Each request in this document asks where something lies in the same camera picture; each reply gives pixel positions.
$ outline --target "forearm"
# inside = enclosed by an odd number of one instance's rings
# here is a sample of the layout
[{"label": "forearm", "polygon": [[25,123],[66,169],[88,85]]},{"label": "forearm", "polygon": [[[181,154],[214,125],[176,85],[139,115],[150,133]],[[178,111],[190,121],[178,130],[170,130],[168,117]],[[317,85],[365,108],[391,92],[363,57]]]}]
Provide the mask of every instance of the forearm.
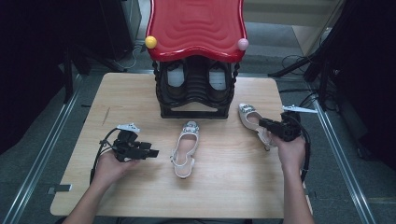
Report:
[{"label": "forearm", "polygon": [[107,189],[108,187],[97,186],[92,183],[64,223],[93,223],[99,203]]},{"label": "forearm", "polygon": [[305,198],[299,170],[283,169],[285,185],[284,223],[314,223]]}]

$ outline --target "human hand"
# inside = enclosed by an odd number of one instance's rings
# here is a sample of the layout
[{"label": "human hand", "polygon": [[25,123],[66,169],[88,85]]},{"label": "human hand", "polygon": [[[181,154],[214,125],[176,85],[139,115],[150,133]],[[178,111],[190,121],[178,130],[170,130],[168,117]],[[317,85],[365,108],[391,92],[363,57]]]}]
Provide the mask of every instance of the human hand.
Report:
[{"label": "human hand", "polygon": [[105,152],[99,157],[92,185],[107,189],[138,163],[139,161],[136,160],[121,162],[116,159],[112,150]]},{"label": "human hand", "polygon": [[300,171],[305,156],[305,140],[299,136],[291,142],[285,142],[272,133],[269,133],[269,137],[278,147],[282,169]]}]

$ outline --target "white shoe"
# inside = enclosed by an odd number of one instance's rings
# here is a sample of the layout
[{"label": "white shoe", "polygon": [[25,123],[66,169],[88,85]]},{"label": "white shoe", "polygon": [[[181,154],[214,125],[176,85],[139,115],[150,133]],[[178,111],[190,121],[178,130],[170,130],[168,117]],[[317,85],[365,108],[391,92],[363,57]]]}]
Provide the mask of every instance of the white shoe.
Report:
[{"label": "white shoe", "polygon": [[177,141],[176,149],[172,150],[171,160],[175,166],[175,174],[180,178],[188,177],[192,172],[195,159],[191,156],[198,147],[199,127],[195,121],[189,121]]},{"label": "white shoe", "polygon": [[262,119],[262,115],[256,111],[256,108],[254,108],[253,105],[240,104],[238,111],[239,118],[244,126],[257,132],[260,140],[264,143],[265,150],[269,151],[271,147],[274,147],[268,136],[267,129],[259,125],[259,120]]}]

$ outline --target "person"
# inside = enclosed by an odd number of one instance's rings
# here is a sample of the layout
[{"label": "person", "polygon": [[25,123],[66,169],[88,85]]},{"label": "person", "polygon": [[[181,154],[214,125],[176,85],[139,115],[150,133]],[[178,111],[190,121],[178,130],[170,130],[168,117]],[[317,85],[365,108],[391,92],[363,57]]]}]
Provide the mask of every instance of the person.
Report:
[{"label": "person", "polygon": [[[274,134],[269,134],[269,136],[278,147],[278,156],[284,176],[283,223],[314,223],[300,178],[300,168],[305,154],[304,139],[297,137],[291,142],[284,142]],[[138,161],[119,162],[113,151],[108,151],[100,156],[91,185],[63,224],[92,223],[105,192],[137,164]]]},{"label": "person", "polygon": [[305,198],[300,168],[305,157],[305,140],[297,137],[284,142],[274,134],[269,134],[277,145],[284,178],[284,217],[283,223],[315,223]]},{"label": "person", "polygon": [[87,224],[93,223],[99,202],[110,186],[122,178],[128,170],[133,169],[139,161],[130,160],[119,162],[112,150],[105,152],[99,157],[95,176],[78,201],[76,207],[64,220],[64,224]]}]

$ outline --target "gray floor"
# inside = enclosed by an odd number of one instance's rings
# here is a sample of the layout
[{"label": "gray floor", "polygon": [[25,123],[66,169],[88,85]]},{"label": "gray floor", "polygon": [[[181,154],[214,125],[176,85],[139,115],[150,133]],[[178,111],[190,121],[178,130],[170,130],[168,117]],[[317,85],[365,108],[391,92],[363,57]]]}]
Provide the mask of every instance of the gray floor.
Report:
[{"label": "gray floor", "polygon": [[[241,77],[266,77],[266,74],[282,69],[282,60],[288,55],[301,55],[291,27],[273,24],[247,23],[250,49],[241,62]],[[134,54],[135,66],[128,72],[151,72],[149,56],[138,50]],[[130,66],[134,63],[131,54],[119,63]],[[290,58],[285,64],[295,62]],[[92,62],[89,76],[82,77],[81,89],[57,142],[50,150],[44,170],[35,185],[27,204],[21,206],[23,213],[19,223],[54,223],[59,217],[50,213],[53,195],[47,189],[60,183],[64,169],[70,159],[74,145],[90,105],[105,73],[109,70],[101,64]],[[306,89],[307,84],[301,75],[287,75],[276,80],[280,90]],[[282,93],[284,105],[298,105],[308,94],[307,91]],[[64,90],[50,102],[43,113],[35,120],[22,140],[6,153],[0,155],[0,220],[3,221],[17,192],[40,149],[46,141],[54,121],[63,108]],[[396,219],[396,176],[381,161],[364,161],[357,155],[347,127],[335,112],[327,112],[332,127],[336,131],[342,152],[346,155],[356,182],[359,183],[364,198],[367,199],[369,212],[373,213],[376,223],[394,223]],[[331,142],[316,114],[302,114],[302,124],[312,139],[312,157],[306,186],[317,223],[362,223],[354,198],[343,176],[345,168],[340,167],[334,156]],[[98,217],[95,223],[115,223],[114,217]],[[278,223],[278,220],[255,220],[255,223]]]}]

